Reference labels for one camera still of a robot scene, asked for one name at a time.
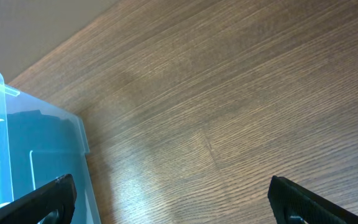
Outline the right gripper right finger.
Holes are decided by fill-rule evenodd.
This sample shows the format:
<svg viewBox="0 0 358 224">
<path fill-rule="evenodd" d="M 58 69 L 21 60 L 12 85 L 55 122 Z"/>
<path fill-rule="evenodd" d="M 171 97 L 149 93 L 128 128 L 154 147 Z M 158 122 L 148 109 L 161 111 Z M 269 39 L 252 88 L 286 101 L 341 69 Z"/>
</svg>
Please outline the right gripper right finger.
<svg viewBox="0 0 358 224">
<path fill-rule="evenodd" d="M 358 223 L 357 215 L 285 177 L 272 177 L 268 200 L 279 224 Z"/>
</svg>

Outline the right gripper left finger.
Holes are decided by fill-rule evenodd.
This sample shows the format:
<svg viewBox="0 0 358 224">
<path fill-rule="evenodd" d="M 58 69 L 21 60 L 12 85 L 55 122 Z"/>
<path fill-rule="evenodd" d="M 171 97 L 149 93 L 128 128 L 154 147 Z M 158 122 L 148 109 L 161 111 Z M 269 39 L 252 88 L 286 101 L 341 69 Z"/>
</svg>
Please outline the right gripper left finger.
<svg viewBox="0 0 358 224">
<path fill-rule="evenodd" d="M 0 208 L 0 224 L 71 223 L 77 192 L 65 174 Z"/>
</svg>

